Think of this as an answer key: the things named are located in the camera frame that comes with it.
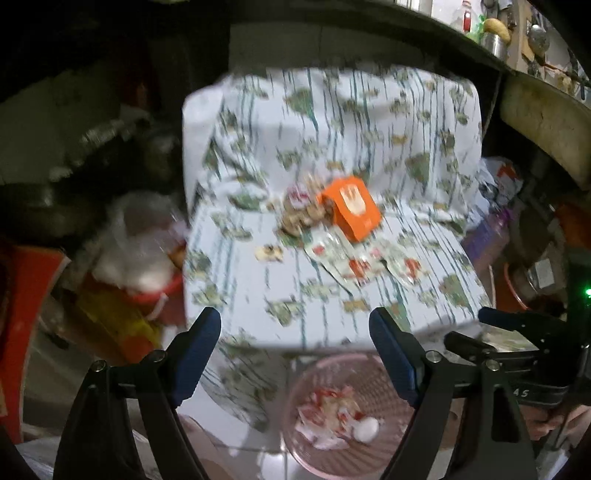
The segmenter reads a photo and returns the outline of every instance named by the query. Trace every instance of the blue gripper pad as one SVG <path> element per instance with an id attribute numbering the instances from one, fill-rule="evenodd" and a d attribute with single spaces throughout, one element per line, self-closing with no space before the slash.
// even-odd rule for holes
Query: blue gripper pad
<path id="1" fill-rule="evenodd" d="M 403 332 L 383 307 L 369 314 L 369 335 L 400 398 L 417 406 L 425 371 L 421 344 L 412 333 Z"/>
<path id="2" fill-rule="evenodd" d="M 222 331 L 216 309 L 203 309 L 187 332 L 179 333 L 166 350 L 169 396 L 174 408 L 193 396 Z"/>

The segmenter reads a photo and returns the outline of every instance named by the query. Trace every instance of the plastic bag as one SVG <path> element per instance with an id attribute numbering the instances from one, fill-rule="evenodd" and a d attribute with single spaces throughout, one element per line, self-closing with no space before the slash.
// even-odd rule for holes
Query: plastic bag
<path id="1" fill-rule="evenodd" d="M 133 192 L 113 206 L 109 238 L 95 279 L 134 292 L 152 293 L 171 281 L 168 254 L 184 244 L 187 224 L 174 202 L 154 192 Z"/>

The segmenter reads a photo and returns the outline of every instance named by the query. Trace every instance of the shelf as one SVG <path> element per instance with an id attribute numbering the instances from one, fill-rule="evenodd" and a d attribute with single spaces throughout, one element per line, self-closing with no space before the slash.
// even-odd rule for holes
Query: shelf
<path id="1" fill-rule="evenodd" d="M 367 0 L 239 0 L 232 23 L 305 22 L 393 38 L 440 59 L 465 61 L 497 72 L 512 71 L 465 35 L 431 17 L 399 5 Z"/>

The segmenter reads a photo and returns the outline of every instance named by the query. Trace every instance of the bottle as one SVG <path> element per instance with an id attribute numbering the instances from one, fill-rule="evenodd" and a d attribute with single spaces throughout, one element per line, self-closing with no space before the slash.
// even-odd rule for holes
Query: bottle
<path id="1" fill-rule="evenodd" d="M 452 15 L 451 27 L 458 30 L 458 32 L 467 34 L 476 28 L 477 21 L 470 0 L 463 0 L 462 6 Z"/>
<path id="2" fill-rule="evenodd" d="M 486 272 L 509 243 L 510 220 L 509 209 L 492 212 L 462 240 L 462 247 L 478 276 Z"/>

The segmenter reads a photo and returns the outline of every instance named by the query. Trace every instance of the food wrapper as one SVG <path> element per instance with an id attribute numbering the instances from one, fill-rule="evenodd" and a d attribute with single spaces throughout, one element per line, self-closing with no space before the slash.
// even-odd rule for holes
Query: food wrapper
<path id="1" fill-rule="evenodd" d="M 379 258 L 372 257 L 363 248 L 354 248 L 338 227 L 319 232 L 304 249 L 349 293 L 369 283 L 385 269 Z"/>
<path id="2" fill-rule="evenodd" d="M 385 268 L 402 286 L 413 288 L 419 284 L 424 270 L 414 251 L 394 245 L 386 238 L 376 238 L 366 248 L 372 258 L 384 262 Z"/>
<path id="3" fill-rule="evenodd" d="M 304 249 L 350 294 L 386 269 L 406 288 L 415 287 L 424 274 L 415 252 L 382 237 L 353 247 L 338 227 L 317 232 Z"/>
<path id="4" fill-rule="evenodd" d="M 285 192 L 285 201 L 289 202 L 291 207 L 296 210 L 306 208 L 313 201 L 313 192 L 310 192 L 308 186 L 303 183 L 297 183 L 287 189 Z"/>
<path id="5" fill-rule="evenodd" d="M 296 431 L 318 450 L 348 448 L 354 428 L 366 417 L 354 394 L 352 387 L 316 388 L 298 408 Z"/>

